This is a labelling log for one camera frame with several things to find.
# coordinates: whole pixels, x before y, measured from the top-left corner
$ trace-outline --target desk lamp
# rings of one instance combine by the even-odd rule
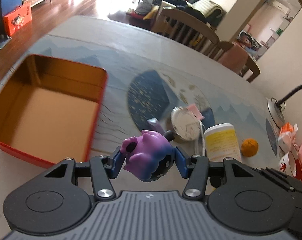
[[[285,101],[287,99],[289,99],[292,95],[294,95],[296,92],[302,90],[302,85],[297,86],[296,88],[294,88],[291,92],[289,92],[286,96],[284,96],[282,99],[280,100],[276,100],[275,98],[272,98],[267,106],[268,106],[268,110],[270,111],[270,114],[273,118],[273,121],[275,122],[275,124],[277,125],[277,127],[280,129],[284,123],[285,123],[285,119],[284,119],[284,115],[282,113],[282,111],[285,109]]]

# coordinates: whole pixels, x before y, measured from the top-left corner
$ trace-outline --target pink cloth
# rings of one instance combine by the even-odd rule
[[[248,57],[249,55],[247,52],[236,43],[230,50],[225,52],[217,62],[236,74],[239,74],[241,69],[245,66]]]

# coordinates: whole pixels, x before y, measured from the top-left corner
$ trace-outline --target wooden chair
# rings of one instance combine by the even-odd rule
[[[230,50],[234,44],[228,42],[228,41],[220,41],[217,45],[216,48],[210,53],[209,57],[215,61],[218,61],[220,57],[228,50]],[[247,62],[244,66],[244,68],[241,70],[239,73],[239,76],[243,77],[248,70],[252,71],[252,75],[249,76],[247,81],[251,83],[260,73],[261,71],[259,70],[258,66],[256,63],[252,60],[252,58],[249,56],[247,59]]]
[[[161,11],[151,31],[182,43],[206,56],[220,42],[219,37],[204,22],[184,11],[172,8],[164,8]]]

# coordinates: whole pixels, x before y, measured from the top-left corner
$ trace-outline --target purple and blue figurine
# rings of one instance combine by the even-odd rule
[[[125,156],[124,169],[144,182],[164,176],[175,159],[175,149],[155,131],[142,130],[142,136],[125,139],[120,152]]]

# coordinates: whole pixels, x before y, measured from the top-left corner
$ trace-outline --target white bottle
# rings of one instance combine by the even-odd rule
[[[208,128],[204,132],[206,156],[212,162],[222,162],[225,157],[241,161],[241,152],[234,126],[222,123]]]

